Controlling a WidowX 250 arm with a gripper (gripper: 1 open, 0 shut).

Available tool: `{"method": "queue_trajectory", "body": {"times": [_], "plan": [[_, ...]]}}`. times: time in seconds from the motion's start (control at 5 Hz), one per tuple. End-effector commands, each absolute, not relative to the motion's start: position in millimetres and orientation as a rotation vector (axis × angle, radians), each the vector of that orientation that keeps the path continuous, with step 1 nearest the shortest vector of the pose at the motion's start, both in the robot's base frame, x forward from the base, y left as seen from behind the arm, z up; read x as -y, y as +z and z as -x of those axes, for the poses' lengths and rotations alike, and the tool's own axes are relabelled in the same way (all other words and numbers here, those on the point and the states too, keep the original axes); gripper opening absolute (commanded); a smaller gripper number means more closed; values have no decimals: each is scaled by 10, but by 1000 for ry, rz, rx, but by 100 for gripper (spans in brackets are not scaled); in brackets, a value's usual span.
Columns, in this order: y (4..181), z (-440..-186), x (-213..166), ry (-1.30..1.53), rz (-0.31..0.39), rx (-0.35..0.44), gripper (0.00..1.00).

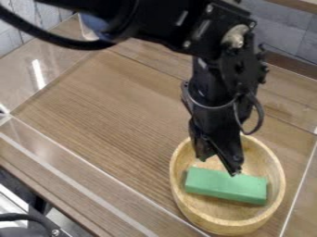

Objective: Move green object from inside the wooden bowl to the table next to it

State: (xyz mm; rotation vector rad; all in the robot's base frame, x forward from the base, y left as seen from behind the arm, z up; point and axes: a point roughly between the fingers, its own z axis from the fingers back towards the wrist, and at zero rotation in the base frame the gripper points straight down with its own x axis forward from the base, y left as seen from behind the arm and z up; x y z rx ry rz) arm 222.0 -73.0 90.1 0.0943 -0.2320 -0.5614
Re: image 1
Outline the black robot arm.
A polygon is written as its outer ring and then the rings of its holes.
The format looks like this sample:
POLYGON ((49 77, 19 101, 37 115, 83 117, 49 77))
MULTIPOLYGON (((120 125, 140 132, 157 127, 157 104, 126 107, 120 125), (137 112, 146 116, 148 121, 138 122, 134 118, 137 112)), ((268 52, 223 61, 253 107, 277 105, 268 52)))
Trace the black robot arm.
POLYGON ((102 50, 130 38, 164 45, 193 58, 192 78, 182 83, 196 156, 219 156, 231 175, 243 172, 243 127, 253 110, 264 115, 259 86, 269 72, 257 43, 257 21, 243 0, 35 0, 81 16, 93 41, 59 36, 0 5, 0 20, 58 46, 102 50))

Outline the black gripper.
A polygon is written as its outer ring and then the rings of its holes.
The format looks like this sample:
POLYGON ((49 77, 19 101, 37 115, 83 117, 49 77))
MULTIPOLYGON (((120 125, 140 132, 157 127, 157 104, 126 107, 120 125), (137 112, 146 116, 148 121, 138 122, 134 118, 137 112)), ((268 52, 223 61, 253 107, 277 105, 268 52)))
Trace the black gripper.
POLYGON ((267 82, 265 49, 253 40, 240 48, 223 44, 186 51, 193 57, 192 78, 182 84, 189 109, 192 146, 205 162, 219 156, 231 176, 243 172, 243 134, 252 110, 261 110, 259 86, 267 82))

